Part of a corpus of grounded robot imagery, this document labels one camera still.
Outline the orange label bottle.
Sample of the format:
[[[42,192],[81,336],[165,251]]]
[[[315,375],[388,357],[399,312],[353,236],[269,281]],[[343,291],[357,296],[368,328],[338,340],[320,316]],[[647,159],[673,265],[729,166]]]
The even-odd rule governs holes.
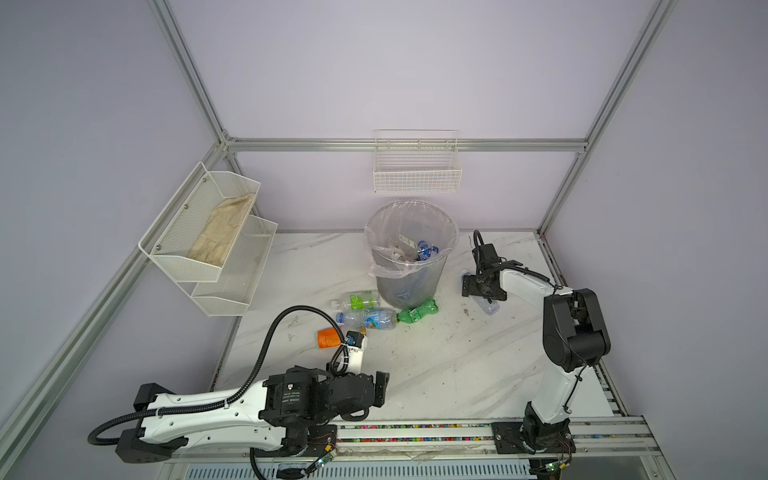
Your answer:
[[[338,348],[344,343],[344,336],[334,328],[327,328],[317,332],[316,342],[320,349]]]

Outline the clear bottle green label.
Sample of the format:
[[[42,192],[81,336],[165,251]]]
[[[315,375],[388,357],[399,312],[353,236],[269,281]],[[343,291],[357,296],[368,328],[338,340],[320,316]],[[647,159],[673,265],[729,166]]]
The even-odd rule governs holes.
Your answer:
[[[380,306],[380,296],[376,290],[347,292],[339,298],[330,301],[330,308],[334,311],[369,310],[377,309]]]

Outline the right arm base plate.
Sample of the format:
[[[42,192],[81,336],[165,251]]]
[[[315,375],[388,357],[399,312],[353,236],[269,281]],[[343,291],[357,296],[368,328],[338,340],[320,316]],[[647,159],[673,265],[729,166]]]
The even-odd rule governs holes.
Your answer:
[[[568,415],[555,423],[544,422],[529,401],[520,421],[493,422],[491,429],[498,454],[570,454],[575,445],[569,426]]]

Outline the blue label bottle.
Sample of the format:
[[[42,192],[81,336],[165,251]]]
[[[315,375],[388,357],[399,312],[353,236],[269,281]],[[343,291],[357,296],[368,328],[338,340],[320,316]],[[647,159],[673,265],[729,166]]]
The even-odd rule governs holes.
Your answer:
[[[431,257],[438,255],[439,248],[435,245],[431,245],[426,241],[419,241],[417,244],[417,260],[427,261]]]

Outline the tall clear purple-label bottle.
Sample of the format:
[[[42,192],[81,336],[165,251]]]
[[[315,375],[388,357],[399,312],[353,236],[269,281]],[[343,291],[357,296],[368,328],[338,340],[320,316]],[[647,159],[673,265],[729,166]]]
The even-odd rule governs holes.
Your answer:
[[[488,300],[481,296],[471,296],[469,294],[469,280],[471,273],[468,270],[461,271],[461,289],[462,295],[472,298],[476,301],[480,309],[488,316],[495,315],[500,310],[500,305],[496,300]]]

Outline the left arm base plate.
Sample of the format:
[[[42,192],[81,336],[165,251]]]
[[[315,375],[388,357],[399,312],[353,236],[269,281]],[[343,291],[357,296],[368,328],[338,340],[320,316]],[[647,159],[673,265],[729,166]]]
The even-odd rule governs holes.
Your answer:
[[[319,456],[327,446],[336,443],[338,427],[333,424],[286,428],[282,450],[287,456]]]

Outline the crushed green bottle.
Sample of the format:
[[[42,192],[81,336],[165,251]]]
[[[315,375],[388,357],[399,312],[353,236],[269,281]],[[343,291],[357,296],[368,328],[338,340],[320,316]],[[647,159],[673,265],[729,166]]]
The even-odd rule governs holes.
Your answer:
[[[420,306],[403,310],[398,313],[397,321],[404,324],[415,324],[423,320],[425,317],[437,314],[439,307],[433,298],[426,300]]]

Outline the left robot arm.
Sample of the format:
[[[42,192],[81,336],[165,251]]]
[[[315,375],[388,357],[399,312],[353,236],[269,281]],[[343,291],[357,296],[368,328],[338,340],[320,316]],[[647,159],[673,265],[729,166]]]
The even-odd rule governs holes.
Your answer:
[[[255,382],[241,396],[233,390],[180,395],[155,384],[140,387],[134,409],[140,419],[119,437],[125,463],[164,462],[181,449],[253,448],[257,457],[321,455],[336,442],[334,419],[360,422],[385,403],[389,375],[361,373],[366,338],[355,331],[351,372],[295,366]]]

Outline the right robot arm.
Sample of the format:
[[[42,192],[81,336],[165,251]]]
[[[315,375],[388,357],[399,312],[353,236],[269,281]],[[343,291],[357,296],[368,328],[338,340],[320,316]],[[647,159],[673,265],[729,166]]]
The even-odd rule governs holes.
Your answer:
[[[514,295],[538,307],[542,344],[550,365],[534,398],[526,405],[513,442],[528,452],[542,452],[566,440],[571,403],[583,380],[611,349],[596,293],[571,289],[521,262],[499,256],[479,231],[472,234],[475,272],[462,277],[462,295],[488,303]]]

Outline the clear bottle light-blue label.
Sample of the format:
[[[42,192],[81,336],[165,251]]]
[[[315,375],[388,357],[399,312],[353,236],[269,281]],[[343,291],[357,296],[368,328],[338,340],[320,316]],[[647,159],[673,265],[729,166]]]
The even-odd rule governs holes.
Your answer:
[[[336,323],[347,329],[392,330],[396,327],[397,313],[391,309],[349,310],[335,315]]]

